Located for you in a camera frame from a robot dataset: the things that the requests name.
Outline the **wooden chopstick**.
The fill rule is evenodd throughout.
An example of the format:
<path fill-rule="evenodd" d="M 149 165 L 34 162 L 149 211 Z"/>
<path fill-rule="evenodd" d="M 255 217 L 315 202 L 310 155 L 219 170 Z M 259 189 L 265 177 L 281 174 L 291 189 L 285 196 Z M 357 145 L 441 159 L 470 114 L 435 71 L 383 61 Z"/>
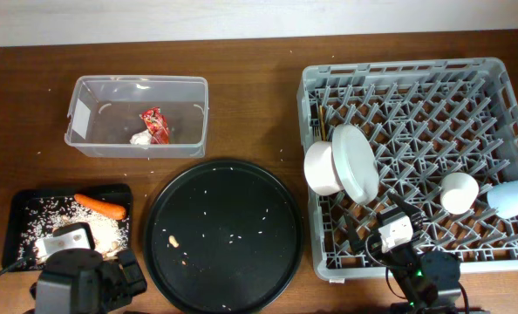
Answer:
<path fill-rule="evenodd" d="M 324 126 L 324 107 L 322 105 L 318 106 L 318 119 L 321 129 L 321 139 L 322 141 L 326 141 L 326 132 Z"/>

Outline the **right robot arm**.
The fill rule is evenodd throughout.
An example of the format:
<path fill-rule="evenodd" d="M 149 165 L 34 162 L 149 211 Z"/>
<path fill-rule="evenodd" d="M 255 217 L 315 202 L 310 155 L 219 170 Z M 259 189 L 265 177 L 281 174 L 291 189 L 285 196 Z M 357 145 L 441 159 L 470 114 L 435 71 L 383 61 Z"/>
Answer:
<path fill-rule="evenodd" d="M 363 253 L 393 276 L 402 294 L 400 303 L 390 306 L 391 313 L 468 313 L 469 299 L 460 283 L 460 260 L 443 251 L 416 252 L 418 238 L 426 218 L 421 209 L 390 193 L 395 205 L 376 214 L 378 229 L 364 239 L 345 223 L 351 252 Z"/>

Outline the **white plastic fork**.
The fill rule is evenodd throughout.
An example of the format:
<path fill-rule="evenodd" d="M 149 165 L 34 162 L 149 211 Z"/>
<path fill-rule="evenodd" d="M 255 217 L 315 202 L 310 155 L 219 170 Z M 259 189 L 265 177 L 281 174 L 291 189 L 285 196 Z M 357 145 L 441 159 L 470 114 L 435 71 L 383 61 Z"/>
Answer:
<path fill-rule="evenodd" d="M 314 134 L 314 141 L 320 141 L 322 139 L 321 130 L 319 126 L 312 127 Z"/>

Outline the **white cup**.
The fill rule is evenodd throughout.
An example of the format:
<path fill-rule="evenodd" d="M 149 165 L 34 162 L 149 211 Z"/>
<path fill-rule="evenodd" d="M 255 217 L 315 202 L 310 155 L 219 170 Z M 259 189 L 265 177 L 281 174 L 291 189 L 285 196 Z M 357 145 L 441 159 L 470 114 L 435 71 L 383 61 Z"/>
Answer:
<path fill-rule="evenodd" d="M 466 213 L 480 191 L 476 179 L 465 173 L 451 173 L 441 181 L 440 203 L 452 215 Z"/>

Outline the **white tissue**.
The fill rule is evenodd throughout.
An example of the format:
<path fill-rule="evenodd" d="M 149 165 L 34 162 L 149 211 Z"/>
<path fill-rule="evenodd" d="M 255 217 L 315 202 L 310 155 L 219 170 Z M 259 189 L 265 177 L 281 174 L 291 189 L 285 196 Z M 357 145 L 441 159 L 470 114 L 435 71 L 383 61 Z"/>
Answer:
<path fill-rule="evenodd" d="M 134 134 L 130 139 L 131 145 L 150 145 L 153 136 L 148 130 Z"/>

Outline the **grey bowl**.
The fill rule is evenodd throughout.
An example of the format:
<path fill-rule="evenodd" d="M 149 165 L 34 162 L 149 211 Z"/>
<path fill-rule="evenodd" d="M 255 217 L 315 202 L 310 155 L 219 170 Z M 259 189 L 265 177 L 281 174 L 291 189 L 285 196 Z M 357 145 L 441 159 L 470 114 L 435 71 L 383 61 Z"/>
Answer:
<path fill-rule="evenodd" d="M 333 132 L 331 145 L 337 176 L 346 194 L 360 205 L 373 201 L 378 194 L 378 169 L 362 130 L 353 125 L 339 125 Z"/>

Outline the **pink bowl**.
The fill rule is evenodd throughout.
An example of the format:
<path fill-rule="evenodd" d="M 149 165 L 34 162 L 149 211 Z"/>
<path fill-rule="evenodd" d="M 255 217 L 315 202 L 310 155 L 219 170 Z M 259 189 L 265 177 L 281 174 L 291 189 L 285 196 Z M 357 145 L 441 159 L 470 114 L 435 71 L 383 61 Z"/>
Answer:
<path fill-rule="evenodd" d="M 303 171 L 308 186 L 316 194 L 327 196 L 342 191 L 344 187 L 338 178 L 329 141 L 317 141 L 307 150 Z"/>

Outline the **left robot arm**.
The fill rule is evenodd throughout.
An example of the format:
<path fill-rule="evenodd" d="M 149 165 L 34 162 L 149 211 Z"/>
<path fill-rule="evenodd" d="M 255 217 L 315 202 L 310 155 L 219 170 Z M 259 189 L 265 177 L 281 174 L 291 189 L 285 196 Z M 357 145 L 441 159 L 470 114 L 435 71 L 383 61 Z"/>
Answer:
<path fill-rule="evenodd" d="M 65 249 L 49 257 L 30 293 L 30 313 L 108 313 L 147 291 L 137 258 L 123 249 L 106 260 L 92 249 Z"/>

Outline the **orange carrot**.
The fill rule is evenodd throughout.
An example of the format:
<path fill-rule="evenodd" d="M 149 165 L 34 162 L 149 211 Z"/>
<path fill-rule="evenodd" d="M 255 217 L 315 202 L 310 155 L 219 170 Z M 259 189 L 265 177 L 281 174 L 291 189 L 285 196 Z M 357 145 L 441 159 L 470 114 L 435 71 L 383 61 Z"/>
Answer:
<path fill-rule="evenodd" d="M 113 220 L 123 220 L 127 216 L 127 211 L 124 207 L 108 203 L 105 201 L 99 201 L 86 195 L 75 194 L 73 196 L 75 202 L 89 208 L 101 215 L 104 215 Z"/>

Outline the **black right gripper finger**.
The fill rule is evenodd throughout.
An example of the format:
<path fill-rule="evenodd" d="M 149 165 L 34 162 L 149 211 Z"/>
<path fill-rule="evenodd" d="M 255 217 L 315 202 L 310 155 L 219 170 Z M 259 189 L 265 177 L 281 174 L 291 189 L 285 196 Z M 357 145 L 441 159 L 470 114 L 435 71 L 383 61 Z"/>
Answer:
<path fill-rule="evenodd" d="M 351 252 L 353 254 L 362 253 L 365 251 L 365 241 L 360 238 L 356 228 L 352 222 L 351 212 L 346 209 L 344 213 L 344 221 L 346 224 L 346 233 Z"/>
<path fill-rule="evenodd" d="M 392 192 L 388 192 L 387 196 L 409 218 L 423 216 L 423 212 L 420 208 L 408 203 L 403 198 L 401 198 L 399 195 L 394 194 Z"/>

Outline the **red snack wrapper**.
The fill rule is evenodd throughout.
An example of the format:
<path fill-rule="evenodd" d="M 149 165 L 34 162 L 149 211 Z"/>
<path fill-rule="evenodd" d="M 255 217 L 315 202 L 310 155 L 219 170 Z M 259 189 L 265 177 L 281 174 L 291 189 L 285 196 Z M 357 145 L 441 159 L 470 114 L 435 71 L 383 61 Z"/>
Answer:
<path fill-rule="evenodd" d="M 140 115 L 151 135 L 151 144 L 169 144 L 170 130 L 159 107 L 153 107 Z"/>

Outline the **light blue cup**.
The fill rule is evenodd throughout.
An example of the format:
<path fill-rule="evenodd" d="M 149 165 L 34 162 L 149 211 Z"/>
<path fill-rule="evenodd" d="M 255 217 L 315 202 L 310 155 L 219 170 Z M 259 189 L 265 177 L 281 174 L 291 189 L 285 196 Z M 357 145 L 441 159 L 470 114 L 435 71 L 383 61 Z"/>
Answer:
<path fill-rule="evenodd" d="M 518 215 L 518 180 L 502 183 L 487 192 L 487 203 L 502 219 Z"/>

